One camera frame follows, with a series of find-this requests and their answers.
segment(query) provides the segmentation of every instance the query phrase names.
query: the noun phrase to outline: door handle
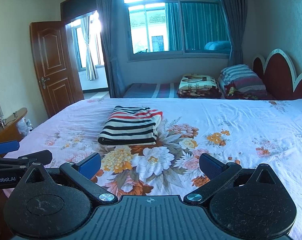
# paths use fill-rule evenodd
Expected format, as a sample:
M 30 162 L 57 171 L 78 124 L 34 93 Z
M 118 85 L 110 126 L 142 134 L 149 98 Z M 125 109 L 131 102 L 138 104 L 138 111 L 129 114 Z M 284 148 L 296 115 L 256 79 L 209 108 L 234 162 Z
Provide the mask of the door handle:
M 46 85 L 45 85 L 45 82 L 46 81 L 49 81 L 50 80 L 50 78 L 46 78 L 46 79 L 44 79 L 44 77 L 41 77 L 41 83 L 42 83 L 42 87 L 43 87 L 43 89 L 45 89 L 46 88 Z

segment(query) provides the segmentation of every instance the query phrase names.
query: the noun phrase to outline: electrical cord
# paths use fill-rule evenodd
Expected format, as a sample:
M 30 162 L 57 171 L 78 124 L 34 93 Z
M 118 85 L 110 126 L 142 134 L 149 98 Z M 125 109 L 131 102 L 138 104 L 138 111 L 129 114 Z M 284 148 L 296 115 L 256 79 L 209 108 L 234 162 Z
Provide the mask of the electrical cord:
M 15 120 L 18 118 L 17 112 L 14 112 L 13 115 L 14 115 L 14 119 L 11 120 L 11 121 L 9 121 L 9 122 L 7 122 L 7 123 L 5 124 L 5 126 L 7 126 L 9 123 L 15 121 Z

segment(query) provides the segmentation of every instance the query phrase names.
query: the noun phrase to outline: nightstand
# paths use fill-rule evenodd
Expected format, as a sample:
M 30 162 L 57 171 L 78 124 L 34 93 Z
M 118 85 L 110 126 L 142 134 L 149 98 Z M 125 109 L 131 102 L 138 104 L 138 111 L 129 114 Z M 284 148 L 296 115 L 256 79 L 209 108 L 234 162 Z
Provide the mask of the nightstand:
M 16 112 L 16 115 L 11 115 L 6 119 L 6 125 L 4 127 L 0 124 L 0 142 L 18 141 L 22 140 L 22 136 L 16 127 L 18 121 L 20 121 L 27 114 L 27 109 L 21 108 Z

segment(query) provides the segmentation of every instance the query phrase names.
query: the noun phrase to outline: folded striped towel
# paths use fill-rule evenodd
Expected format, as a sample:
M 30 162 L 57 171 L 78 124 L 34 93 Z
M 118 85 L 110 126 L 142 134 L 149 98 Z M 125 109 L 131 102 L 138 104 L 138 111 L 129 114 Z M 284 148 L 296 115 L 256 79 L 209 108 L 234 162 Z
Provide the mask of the folded striped towel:
M 99 135 L 103 145 L 154 145 L 162 112 L 149 107 L 116 106 Z

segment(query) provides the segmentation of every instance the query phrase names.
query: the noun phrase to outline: floral bed sheet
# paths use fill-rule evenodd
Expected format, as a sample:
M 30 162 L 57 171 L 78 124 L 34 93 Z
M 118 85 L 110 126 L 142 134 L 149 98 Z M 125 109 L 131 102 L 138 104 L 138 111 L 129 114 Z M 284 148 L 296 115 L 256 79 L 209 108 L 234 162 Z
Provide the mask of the floral bed sheet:
M 105 147 L 98 135 L 116 105 L 163 112 L 152 146 Z M 75 103 L 34 129 L 7 158 L 48 149 L 53 160 L 79 162 L 93 152 L 102 157 L 91 179 L 120 197 L 180 195 L 207 183 L 198 165 L 202 153 L 243 168 L 272 166 L 293 198 L 297 220 L 290 232 L 302 239 L 302 99 L 246 101 L 216 99 L 89 99 Z M 12 189 L 5 190 L 7 196 Z

